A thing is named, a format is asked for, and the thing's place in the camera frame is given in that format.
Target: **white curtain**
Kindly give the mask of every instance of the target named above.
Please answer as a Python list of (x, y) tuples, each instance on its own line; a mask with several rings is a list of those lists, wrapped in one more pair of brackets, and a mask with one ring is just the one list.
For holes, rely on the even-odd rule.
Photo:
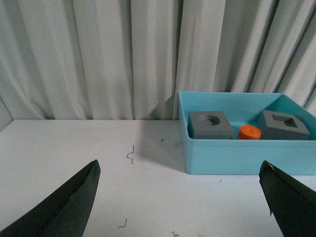
[(315, 9), (0, 0), (0, 119), (177, 119), (188, 90), (281, 92), (316, 115)]

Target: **gray block with square hole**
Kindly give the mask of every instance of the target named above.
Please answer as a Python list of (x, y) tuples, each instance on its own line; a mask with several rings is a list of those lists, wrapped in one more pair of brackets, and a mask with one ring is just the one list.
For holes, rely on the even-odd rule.
[(194, 139), (231, 139), (234, 129), (222, 111), (189, 112), (188, 133)]
[(295, 115), (264, 110), (259, 118), (260, 139), (308, 140), (310, 133)]

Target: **white tabletop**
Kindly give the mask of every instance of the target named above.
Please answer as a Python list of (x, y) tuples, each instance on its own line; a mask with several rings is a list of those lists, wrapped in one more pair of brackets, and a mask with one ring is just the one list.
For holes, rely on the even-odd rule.
[[(282, 237), (258, 175), (187, 174), (179, 122), (163, 120), (12, 122), (0, 132), (0, 230), (95, 159), (85, 237)], [(316, 190), (315, 176), (295, 178)]]

